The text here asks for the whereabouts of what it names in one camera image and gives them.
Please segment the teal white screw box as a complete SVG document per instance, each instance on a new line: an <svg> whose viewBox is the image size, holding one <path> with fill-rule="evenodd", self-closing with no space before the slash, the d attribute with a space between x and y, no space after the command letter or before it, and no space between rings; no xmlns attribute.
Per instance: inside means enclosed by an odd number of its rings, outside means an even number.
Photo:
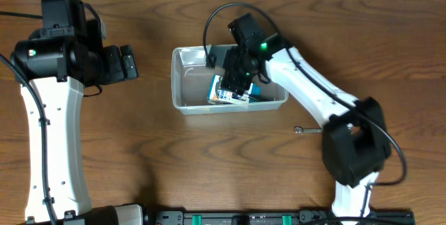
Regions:
<svg viewBox="0 0 446 225"><path fill-rule="evenodd" d="M222 76L214 75L210 88L208 91L207 100L211 104L247 104L255 102L255 100L250 99L249 95L259 96L261 93L261 88L255 83L251 83L248 91L245 91L243 95L238 95L228 90L224 90L221 87Z"/></svg>

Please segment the silver combination wrench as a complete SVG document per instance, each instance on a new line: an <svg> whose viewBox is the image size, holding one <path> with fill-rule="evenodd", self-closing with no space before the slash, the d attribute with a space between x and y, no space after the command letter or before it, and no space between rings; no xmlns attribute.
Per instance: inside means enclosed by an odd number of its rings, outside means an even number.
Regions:
<svg viewBox="0 0 446 225"><path fill-rule="evenodd" d="M321 128L303 128L303 127L295 127L295 133L296 134L302 134L302 133L307 133L307 134L313 134L313 133L322 133L322 129Z"/></svg>

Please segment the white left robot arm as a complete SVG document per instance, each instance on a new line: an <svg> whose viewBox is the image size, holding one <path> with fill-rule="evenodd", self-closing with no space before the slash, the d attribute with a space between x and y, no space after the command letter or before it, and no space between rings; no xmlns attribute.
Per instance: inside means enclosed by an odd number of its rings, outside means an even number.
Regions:
<svg viewBox="0 0 446 225"><path fill-rule="evenodd" d="M141 224L139 205L93 208L82 165L84 90L136 79L130 46L102 43L105 29L42 29L19 42L8 65L21 84L29 125L27 224Z"/></svg>

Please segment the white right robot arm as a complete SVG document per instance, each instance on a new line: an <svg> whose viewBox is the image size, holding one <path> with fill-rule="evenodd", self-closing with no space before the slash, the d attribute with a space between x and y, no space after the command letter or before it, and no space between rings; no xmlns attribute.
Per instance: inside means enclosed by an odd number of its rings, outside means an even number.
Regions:
<svg viewBox="0 0 446 225"><path fill-rule="evenodd" d="M222 88L241 94L259 75L287 90L322 129L323 163L335 179L335 198L325 223L373 224L369 201L391 154L383 111L376 100L359 100L313 69L278 34L239 37L235 45L210 48L208 66L224 70Z"/></svg>

